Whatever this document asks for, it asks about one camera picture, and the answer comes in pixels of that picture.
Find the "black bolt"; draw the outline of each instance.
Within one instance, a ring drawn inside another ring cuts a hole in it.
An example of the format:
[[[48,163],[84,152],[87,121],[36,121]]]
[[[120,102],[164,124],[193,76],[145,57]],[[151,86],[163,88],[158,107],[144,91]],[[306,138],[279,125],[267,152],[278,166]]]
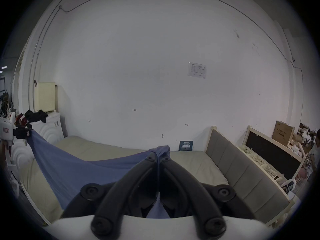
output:
[[[94,186],[90,186],[86,189],[88,195],[95,195],[98,192],[98,189]]]
[[[91,222],[91,231],[99,236],[105,236],[112,232],[112,223],[107,218],[94,217]]]
[[[222,188],[219,190],[219,194],[226,197],[229,194],[229,190],[227,190],[226,188]]]
[[[220,236],[226,231],[226,223],[223,218],[211,218],[204,225],[205,231],[212,236]]]

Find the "blue fabric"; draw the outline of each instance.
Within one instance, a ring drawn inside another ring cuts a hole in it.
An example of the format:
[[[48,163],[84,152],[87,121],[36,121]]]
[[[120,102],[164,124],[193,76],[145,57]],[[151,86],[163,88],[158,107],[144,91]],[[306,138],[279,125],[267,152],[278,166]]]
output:
[[[32,130],[31,137],[27,138],[27,142],[62,209],[68,206],[84,185],[116,182],[137,163],[145,159],[150,152],[157,155],[158,164],[159,159],[165,156],[170,157],[170,147],[160,146],[121,158],[84,161],[51,145],[34,130]],[[168,218],[159,200],[150,211],[150,216],[149,218]]]

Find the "storage basket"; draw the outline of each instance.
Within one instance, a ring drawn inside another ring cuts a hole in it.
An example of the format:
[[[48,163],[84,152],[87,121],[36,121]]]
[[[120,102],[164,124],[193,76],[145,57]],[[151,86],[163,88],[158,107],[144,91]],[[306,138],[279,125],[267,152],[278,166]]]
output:
[[[277,173],[274,170],[271,170],[268,164],[264,163],[261,165],[261,168],[265,170],[273,179],[277,176]]]
[[[244,153],[246,153],[247,155],[255,153],[252,149],[250,149],[249,147],[247,147],[246,145],[241,145],[239,147],[239,149],[241,149]]]
[[[284,179],[282,177],[278,177],[277,179],[274,180],[276,183],[282,183],[284,181]]]
[[[252,153],[252,154],[249,154],[248,156],[252,158],[253,161],[255,161],[260,166],[266,163],[261,159],[261,157],[257,153]]]

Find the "clothes pile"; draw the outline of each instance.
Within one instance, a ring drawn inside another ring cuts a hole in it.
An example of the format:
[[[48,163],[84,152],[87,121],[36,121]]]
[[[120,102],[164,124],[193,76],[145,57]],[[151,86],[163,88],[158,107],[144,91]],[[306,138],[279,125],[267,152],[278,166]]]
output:
[[[28,128],[32,128],[30,123],[32,122],[46,122],[48,114],[46,112],[43,112],[42,110],[39,110],[38,112],[32,112],[31,110],[28,110],[25,114],[19,114],[16,118],[16,126],[27,126]]]

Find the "beige mattress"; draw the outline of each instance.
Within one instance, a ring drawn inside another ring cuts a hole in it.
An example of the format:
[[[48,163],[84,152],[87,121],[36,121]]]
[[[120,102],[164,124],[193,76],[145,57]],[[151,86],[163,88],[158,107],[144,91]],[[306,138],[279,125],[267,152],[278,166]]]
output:
[[[67,137],[55,146],[85,161],[120,158],[145,151],[99,144],[77,136]],[[202,183],[228,184],[219,168],[205,152],[171,151],[170,156]],[[59,219],[63,210],[35,159],[20,171],[20,178],[27,197],[36,206],[39,214],[50,223]]]

